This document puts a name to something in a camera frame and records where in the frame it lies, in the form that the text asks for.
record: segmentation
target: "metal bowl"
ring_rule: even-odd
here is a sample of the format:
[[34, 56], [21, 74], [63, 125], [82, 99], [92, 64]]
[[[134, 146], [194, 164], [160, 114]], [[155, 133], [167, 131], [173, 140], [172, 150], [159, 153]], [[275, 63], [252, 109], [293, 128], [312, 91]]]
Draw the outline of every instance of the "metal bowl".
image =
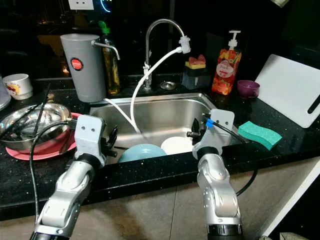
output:
[[[9, 116], [5, 117], [0, 123], [0, 134], [25, 114], [32, 106], [27, 106], [19, 109]], [[0, 142], [4, 143], [6, 147], [19, 151], [21, 153], [29, 153], [32, 143], [34, 141], [33, 132], [39, 116], [41, 105], [38, 106], [34, 111], [22, 118], [14, 127], [12, 132], [9, 132], [4, 136]], [[67, 120], [71, 116], [70, 111], [67, 107], [61, 104], [47, 103], [44, 106], [43, 113], [38, 126], [38, 133], [46, 126]], [[67, 130], [69, 129], [66, 125], [54, 126], [46, 131], [35, 146], [34, 152], [40, 152], [44, 149], [50, 148], [57, 144], [59, 141], [64, 140]]]

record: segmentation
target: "electrical outlet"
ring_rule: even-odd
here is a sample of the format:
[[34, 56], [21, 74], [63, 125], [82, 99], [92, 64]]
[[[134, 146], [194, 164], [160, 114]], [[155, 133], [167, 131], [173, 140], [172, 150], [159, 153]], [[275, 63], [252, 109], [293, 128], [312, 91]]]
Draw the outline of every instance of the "electrical outlet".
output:
[[93, 0], [68, 0], [71, 10], [94, 10]]

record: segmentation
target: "sink basin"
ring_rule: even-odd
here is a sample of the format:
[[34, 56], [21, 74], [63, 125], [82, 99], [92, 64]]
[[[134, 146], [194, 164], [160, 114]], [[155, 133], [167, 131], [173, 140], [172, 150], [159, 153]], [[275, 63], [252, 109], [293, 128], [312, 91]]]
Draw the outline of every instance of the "sink basin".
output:
[[[131, 98], [113, 99], [128, 116], [130, 116], [130, 100]], [[118, 126], [118, 136], [114, 146], [130, 148], [137, 144], [148, 143], [160, 147], [167, 138], [186, 137], [187, 132], [191, 131], [194, 119], [196, 118], [200, 123], [203, 120], [202, 113], [209, 113], [214, 108], [216, 107], [209, 98], [202, 93], [137, 97], [134, 116], [142, 136], [137, 134], [127, 120], [110, 104], [92, 107], [90, 115], [100, 117], [106, 122], [104, 137], [107, 137], [116, 125]], [[118, 152], [118, 156], [109, 157], [108, 164], [116, 163], [124, 152], [118, 148], [114, 150]]]

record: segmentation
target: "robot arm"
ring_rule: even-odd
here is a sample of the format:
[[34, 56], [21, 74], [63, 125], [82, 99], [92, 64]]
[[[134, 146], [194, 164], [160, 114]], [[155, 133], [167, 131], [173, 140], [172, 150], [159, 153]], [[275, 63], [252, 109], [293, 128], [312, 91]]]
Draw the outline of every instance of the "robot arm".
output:
[[76, 160], [58, 178], [53, 195], [39, 215], [31, 240], [67, 240], [71, 237], [95, 172], [106, 163], [100, 144], [104, 126], [101, 118], [78, 117], [74, 135]]
[[[229, 114], [229, 119], [234, 116], [229, 111], [211, 110], [211, 116], [226, 114]], [[197, 182], [203, 193], [207, 239], [242, 240], [238, 199], [230, 185], [229, 172], [219, 154], [222, 146], [228, 141], [228, 135], [218, 136], [216, 131], [214, 127], [207, 127], [203, 138], [194, 146], [192, 152], [199, 160]]]

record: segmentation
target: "pink plate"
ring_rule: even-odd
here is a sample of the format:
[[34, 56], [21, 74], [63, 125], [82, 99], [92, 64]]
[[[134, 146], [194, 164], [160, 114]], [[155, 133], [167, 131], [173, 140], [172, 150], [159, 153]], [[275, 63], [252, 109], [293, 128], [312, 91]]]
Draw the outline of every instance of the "pink plate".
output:
[[[80, 116], [80, 115], [81, 115], [80, 113], [74, 113], [74, 112], [71, 113], [71, 116], [73, 119], [77, 119], [78, 116]], [[72, 144], [70, 145], [70, 147], [68, 148], [67, 151], [70, 151], [77, 146], [75, 139], [74, 139], [74, 133], [72, 133], [72, 135], [70, 135], [69, 137], [73, 138], [73, 139], [72, 139]], [[49, 149], [47, 148], [46, 150], [35, 153], [33, 155], [33, 160], [49, 159], [49, 158], [53, 158], [55, 156], [60, 155], [59, 151], [63, 147], [64, 143], [65, 143], [65, 141], [61, 141], [61, 142], [57, 143], [56, 145], [51, 146]], [[12, 150], [7, 147], [5, 149], [11, 157], [14, 157], [14, 158], [20, 159], [20, 160], [26, 160], [26, 161], [29, 160], [29, 153], [21, 153], [19, 151]]]

